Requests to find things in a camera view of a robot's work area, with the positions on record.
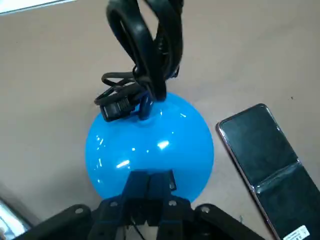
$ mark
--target tan table surface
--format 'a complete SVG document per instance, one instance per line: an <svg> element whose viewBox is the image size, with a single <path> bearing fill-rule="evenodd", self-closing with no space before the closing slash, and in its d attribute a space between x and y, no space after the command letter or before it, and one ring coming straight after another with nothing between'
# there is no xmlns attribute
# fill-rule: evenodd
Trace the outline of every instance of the tan table surface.
<svg viewBox="0 0 320 240"><path fill-rule="evenodd" d="M84 164L86 136L105 86L132 62L113 36L105 0L78 0L0 17L0 196L34 223L100 197ZM150 11L143 12L152 28ZM215 125L269 106L320 187L320 1L187 0L184 54L168 90L209 125L214 166L192 204L213 203L271 239Z"/></svg>

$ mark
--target black cable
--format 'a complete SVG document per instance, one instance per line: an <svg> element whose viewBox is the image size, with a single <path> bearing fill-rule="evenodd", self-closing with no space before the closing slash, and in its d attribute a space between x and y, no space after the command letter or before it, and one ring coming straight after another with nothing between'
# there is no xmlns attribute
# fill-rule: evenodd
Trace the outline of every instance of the black cable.
<svg viewBox="0 0 320 240"><path fill-rule="evenodd" d="M110 0L106 8L115 37L135 63L131 72L108 72L101 78L110 88L94 102L100 106L107 122L130 115L139 103L144 106L139 113L140 119L147 118L149 105L144 101L164 101L167 95L165 80L176 77L179 71L183 53L183 0L144 1L159 21L155 39L140 13L137 0Z"/></svg>
<svg viewBox="0 0 320 240"><path fill-rule="evenodd" d="M133 228L135 229L135 231L139 234L140 238L142 240L146 240L145 237L142 235L142 233L140 232L140 230L138 229L137 225L135 223L132 223Z"/></svg>

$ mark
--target black mount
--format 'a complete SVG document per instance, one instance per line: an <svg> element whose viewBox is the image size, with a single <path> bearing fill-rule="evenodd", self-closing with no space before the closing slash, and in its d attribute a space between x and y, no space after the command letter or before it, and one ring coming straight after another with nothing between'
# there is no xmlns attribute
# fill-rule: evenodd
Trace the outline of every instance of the black mount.
<svg viewBox="0 0 320 240"><path fill-rule="evenodd" d="M139 118L148 118L152 102L166 99L165 81L176 77L183 53L182 0L144 0L158 18L153 39L137 0L110 0L109 25L131 57L131 72L109 72L102 82L110 88L95 99L107 122L128 117L139 105Z"/></svg>
<svg viewBox="0 0 320 240"><path fill-rule="evenodd" d="M132 171L121 195L105 199L92 211L73 205L42 222L17 240L115 240L119 227L158 227L156 240L263 240L212 204L193 210L174 196L171 171Z"/></svg>

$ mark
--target blue ball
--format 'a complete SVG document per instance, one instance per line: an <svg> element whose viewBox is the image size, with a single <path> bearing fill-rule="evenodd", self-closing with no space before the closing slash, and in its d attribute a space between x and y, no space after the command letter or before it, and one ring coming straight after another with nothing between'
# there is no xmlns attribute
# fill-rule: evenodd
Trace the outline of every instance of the blue ball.
<svg viewBox="0 0 320 240"><path fill-rule="evenodd" d="M214 163L210 130L197 110L168 93L153 103L150 117L105 122L99 114L88 133L85 164L103 198L120 195L130 171L173 170L173 195L194 201L205 188Z"/></svg>

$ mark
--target phone screen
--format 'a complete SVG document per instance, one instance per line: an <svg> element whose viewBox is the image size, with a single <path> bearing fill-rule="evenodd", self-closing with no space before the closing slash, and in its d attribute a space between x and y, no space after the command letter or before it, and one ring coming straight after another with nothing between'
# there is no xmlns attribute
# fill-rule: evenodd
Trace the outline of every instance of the phone screen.
<svg viewBox="0 0 320 240"><path fill-rule="evenodd" d="M236 167L278 239L320 239L320 193L264 104L219 124Z"/></svg>

